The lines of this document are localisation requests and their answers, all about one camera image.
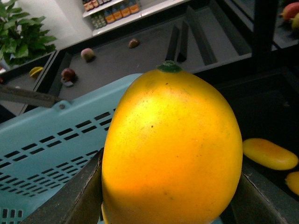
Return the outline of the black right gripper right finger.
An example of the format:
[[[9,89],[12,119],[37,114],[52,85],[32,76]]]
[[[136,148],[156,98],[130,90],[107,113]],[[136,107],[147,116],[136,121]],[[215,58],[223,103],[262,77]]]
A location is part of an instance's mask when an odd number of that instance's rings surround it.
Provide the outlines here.
[[[231,207],[238,224],[299,222],[299,202],[254,173],[242,173]]]

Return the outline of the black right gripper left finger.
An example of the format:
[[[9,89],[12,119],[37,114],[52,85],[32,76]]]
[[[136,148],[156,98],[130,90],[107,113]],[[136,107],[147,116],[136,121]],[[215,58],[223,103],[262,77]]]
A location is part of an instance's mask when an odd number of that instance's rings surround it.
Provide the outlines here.
[[[22,224],[96,224],[101,216],[103,150]]]

